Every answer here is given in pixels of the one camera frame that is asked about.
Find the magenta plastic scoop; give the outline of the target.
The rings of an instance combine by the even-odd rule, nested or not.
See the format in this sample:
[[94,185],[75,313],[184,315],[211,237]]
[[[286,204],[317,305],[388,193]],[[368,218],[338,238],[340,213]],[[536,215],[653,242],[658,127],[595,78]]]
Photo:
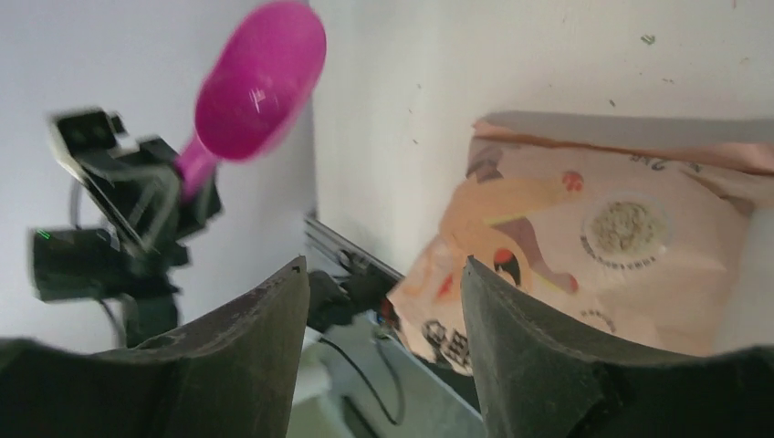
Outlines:
[[193,137],[174,164],[192,200],[220,161],[244,162],[278,145],[319,82],[327,38],[300,1],[270,1],[235,28],[203,81]]

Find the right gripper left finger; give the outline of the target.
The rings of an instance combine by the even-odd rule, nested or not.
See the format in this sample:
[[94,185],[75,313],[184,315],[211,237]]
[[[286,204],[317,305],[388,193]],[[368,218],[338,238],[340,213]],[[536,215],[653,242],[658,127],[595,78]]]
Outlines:
[[298,256],[258,287],[134,349],[1,342],[4,437],[283,437],[309,309]]

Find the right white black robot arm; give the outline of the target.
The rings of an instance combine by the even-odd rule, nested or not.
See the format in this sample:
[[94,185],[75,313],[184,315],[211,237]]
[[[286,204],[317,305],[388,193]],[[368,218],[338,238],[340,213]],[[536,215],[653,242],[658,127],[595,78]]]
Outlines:
[[[294,259],[259,287],[135,349],[77,355],[1,343],[4,437],[282,437],[308,320],[328,326],[378,298],[349,297]],[[708,358],[588,327],[479,261],[463,273],[474,381],[490,437],[770,437],[773,349]]]

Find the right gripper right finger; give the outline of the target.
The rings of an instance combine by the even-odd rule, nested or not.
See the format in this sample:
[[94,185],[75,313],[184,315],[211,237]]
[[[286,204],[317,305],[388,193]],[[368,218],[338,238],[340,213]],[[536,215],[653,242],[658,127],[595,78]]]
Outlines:
[[474,381],[490,437],[770,437],[773,349],[692,357],[617,338],[512,287],[462,274]]

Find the pink cat litter bag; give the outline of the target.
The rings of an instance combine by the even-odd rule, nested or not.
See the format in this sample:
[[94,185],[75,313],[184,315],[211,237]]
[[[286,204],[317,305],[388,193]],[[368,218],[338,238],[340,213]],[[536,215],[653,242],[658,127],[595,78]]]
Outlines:
[[472,371],[461,303],[472,256],[585,324],[710,354],[750,216],[773,203],[773,148],[590,145],[481,120],[437,236],[390,300],[415,355]]

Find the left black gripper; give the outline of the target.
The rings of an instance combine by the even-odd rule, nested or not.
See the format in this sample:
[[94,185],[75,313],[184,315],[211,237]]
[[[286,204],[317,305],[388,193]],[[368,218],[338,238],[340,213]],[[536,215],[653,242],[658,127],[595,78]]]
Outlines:
[[47,116],[52,150],[73,178],[65,228],[29,235],[29,272],[40,300],[91,299],[106,306],[121,346],[133,348],[179,324],[173,269],[190,262],[186,240],[222,210],[210,176],[191,199],[176,151],[146,137],[133,148],[119,114],[98,107]]

